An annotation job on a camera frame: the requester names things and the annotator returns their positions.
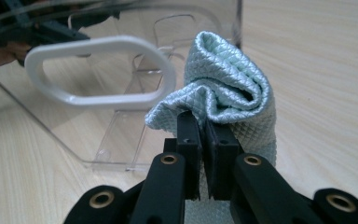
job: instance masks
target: cloth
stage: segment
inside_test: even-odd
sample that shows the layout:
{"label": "cloth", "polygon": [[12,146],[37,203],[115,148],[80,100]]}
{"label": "cloth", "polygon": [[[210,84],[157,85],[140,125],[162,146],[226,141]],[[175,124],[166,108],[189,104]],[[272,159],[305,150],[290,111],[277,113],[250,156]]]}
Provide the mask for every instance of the cloth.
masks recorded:
{"label": "cloth", "polygon": [[145,116],[152,129],[176,133],[176,117],[191,110],[205,120],[229,124],[246,152],[276,161],[275,103],[263,72],[240,49],[211,32],[199,33],[188,53],[185,86]]}

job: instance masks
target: screw hole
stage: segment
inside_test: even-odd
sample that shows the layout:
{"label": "screw hole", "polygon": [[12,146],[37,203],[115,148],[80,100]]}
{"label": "screw hole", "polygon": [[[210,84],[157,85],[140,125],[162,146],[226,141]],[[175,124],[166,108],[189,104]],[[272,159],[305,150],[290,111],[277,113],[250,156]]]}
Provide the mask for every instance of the screw hole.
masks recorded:
{"label": "screw hole", "polygon": [[177,162],[177,158],[173,155],[166,155],[161,157],[161,162],[167,165],[171,165]]}
{"label": "screw hole", "polygon": [[249,165],[260,165],[261,164],[261,160],[255,156],[247,156],[247,157],[245,157],[244,160]]}
{"label": "screw hole", "polygon": [[329,194],[326,196],[326,200],[336,209],[343,212],[351,213],[356,210],[354,203],[348,198],[338,195],[338,194]]}
{"label": "screw hole", "polygon": [[104,190],[94,194],[89,199],[89,206],[93,208],[104,208],[115,199],[115,194],[110,190]]}

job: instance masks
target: handle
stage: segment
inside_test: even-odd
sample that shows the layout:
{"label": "handle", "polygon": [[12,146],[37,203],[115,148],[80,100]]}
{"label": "handle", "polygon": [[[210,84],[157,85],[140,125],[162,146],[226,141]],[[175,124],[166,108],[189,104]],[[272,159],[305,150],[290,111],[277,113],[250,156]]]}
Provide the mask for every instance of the handle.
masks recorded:
{"label": "handle", "polygon": [[[46,59],[121,50],[143,53],[154,62],[161,69],[164,78],[162,85],[156,91],[148,93],[78,96],[60,89],[43,78],[46,75],[43,71],[43,61]],[[47,97],[74,106],[109,106],[115,110],[145,110],[172,92],[176,85],[174,68],[162,52],[143,39],[128,35],[37,47],[28,53],[25,59],[25,69],[34,85]]]}

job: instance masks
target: table surface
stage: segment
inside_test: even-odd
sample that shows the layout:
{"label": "table surface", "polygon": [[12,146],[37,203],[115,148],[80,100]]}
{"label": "table surface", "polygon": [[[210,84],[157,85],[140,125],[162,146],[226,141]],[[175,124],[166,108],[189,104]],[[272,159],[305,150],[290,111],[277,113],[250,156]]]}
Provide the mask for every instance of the table surface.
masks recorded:
{"label": "table surface", "polygon": [[[246,0],[242,38],[274,90],[277,170],[310,198],[358,198],[358,0]],[[0,105],[0,223],[62,223],[88,189],[143,178],[85,168],[1,91]]]}

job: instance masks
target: crumpled fabric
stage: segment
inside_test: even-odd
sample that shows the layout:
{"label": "crumpled fabric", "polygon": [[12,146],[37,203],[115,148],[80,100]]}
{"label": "crumpled fabric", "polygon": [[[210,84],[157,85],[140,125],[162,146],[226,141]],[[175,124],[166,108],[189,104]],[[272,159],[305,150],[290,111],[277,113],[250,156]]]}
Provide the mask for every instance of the crumpled fabric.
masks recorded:
{"label": "crumpled fabric", "polygon": [[[154,106],[145,124],[176,134],[176,118],[188,110],[201,133],[206,119],[229,124],[244,151],[275,165],[276,112],[269,81],[240,49],[211,32],[199,33],[190,48],[185,86]],[[206,183],[204,177],[200,183]],[[229,202],[208,200],[206,186],[200,192],[201,202],[186,202],[186,223],[232,223]]]}

